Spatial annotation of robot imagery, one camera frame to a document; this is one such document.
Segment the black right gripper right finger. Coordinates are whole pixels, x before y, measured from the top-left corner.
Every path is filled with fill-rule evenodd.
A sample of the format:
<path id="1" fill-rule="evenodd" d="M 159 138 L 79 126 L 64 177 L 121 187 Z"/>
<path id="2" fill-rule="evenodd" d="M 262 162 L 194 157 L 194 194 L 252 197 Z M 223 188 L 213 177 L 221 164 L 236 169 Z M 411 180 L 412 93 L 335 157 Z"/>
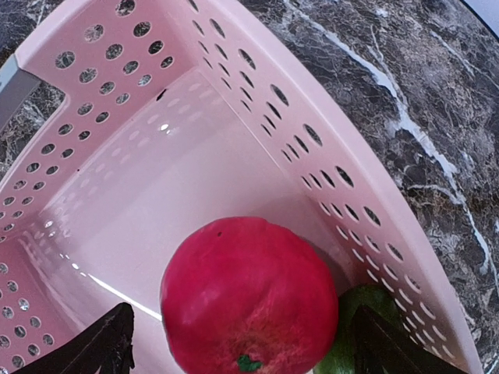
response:
<path id="1" fill-rule="evenodd" d="M 412 342 L 367 305 L 352 318 L 356 373 L 461 373 Z"/>

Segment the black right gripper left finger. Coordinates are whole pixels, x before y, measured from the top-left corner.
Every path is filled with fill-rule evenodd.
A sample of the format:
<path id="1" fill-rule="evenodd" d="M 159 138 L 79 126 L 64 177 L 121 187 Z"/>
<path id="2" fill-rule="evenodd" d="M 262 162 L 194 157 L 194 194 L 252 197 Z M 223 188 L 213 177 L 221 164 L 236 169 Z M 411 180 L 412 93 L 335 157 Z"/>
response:
<path id="1" fill-rule="evenodd" d="M 121 302 L 72 340 L 17 372 L 128 374 L 135 368 L 133 332 L 133 307 Z"/>

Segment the green orange toy mango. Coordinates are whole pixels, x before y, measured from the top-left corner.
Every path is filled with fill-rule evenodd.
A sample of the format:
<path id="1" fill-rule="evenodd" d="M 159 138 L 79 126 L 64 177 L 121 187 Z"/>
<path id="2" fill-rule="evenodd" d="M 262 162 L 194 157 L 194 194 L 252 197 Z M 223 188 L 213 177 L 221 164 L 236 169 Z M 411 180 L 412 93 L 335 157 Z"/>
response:
<path id="1" fill-rule="evenodd" d="M 403 331 L 401 314 L 392 295 L 384 288 L 364 284 L 349 289 L 339 298 L 339 322 L 330 351 L 313 373 L 354 373 L 354 335 L 352 318 L 361 305 L 367 305 L 393 326 Z"/>

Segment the red toy apple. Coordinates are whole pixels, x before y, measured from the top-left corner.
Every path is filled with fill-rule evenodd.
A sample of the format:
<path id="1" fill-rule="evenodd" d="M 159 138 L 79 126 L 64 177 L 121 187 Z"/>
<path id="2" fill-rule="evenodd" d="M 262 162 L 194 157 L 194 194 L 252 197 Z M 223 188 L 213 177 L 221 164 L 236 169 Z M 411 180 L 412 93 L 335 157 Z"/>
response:
<path id="1" fill-rule="evenodd" d="M 328 353 L 338 296 L 315 248 L 260 217 L 193 232 L 161 280 L 168 348 L 186 373 L 305 373 Z"/>

